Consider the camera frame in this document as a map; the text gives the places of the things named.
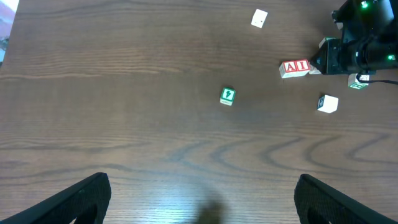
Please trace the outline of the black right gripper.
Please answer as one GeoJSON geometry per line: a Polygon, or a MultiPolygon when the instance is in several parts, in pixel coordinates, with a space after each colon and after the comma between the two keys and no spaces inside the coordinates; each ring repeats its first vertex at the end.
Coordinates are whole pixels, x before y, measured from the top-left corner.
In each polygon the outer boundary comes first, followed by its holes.
{"type": "Polygon", "coordinates": [[[341,39],[326,38],[310,65],[323,75],[342,75],[358,72],[356,51],[341,39]]]}

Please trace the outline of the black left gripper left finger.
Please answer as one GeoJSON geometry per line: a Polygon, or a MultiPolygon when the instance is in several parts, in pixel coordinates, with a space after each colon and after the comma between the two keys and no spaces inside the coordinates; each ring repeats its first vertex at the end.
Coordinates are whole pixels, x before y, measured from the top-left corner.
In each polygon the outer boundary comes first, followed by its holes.
{"type": "Polygon", "coordinates": [[[1,224],[102,224],[111,199],[108,175],[97,172],[46,200],[1,221],[1,224]]]}

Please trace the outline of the red I wooden block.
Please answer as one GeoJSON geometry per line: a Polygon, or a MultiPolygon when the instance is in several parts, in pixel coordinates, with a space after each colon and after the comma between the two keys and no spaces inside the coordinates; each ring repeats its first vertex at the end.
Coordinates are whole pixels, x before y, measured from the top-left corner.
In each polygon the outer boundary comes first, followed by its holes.
{"type": "Polygon", "coordinates": [[[305,76],[310,70],[310,64],[307,59],[301,59],[301,60],[296,60],[295,61],[296,66],[297,66],[297,76],[305,76]]]}

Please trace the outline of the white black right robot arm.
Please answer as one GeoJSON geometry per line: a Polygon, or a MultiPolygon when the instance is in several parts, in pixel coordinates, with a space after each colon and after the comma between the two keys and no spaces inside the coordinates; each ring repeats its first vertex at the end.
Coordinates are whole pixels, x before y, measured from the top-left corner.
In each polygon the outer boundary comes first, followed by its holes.
{"type": "Polygon", "coordinates": [[[339,39],[326,40],[310,59],[323,75],[362,73],[397,68],[397,29],[380,34],[352,34],[343,29],[339,39]]]}

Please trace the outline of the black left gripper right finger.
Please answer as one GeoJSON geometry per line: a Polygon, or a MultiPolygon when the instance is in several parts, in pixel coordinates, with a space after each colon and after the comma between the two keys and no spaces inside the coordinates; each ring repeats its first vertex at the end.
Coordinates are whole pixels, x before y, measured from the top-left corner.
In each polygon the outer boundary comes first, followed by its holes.
{"type": "Polygon", "coordinates": [[[397,224],[309,174],[302,174],[294,190],[300,223],[397,224]]]}

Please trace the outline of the red A wooden block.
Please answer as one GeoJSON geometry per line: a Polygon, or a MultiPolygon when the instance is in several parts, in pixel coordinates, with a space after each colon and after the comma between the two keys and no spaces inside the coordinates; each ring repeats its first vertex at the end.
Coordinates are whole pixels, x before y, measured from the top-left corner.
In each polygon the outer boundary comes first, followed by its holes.
{"type": "Polygon", "coordinates": [[[280,72],[280,76],[282,78],[292,77],[292,75],[294,75],[296,72],[298,72],[295,61],[292,60],[292,61],[282,62],[279,67],[279,72],[280,72]]]}

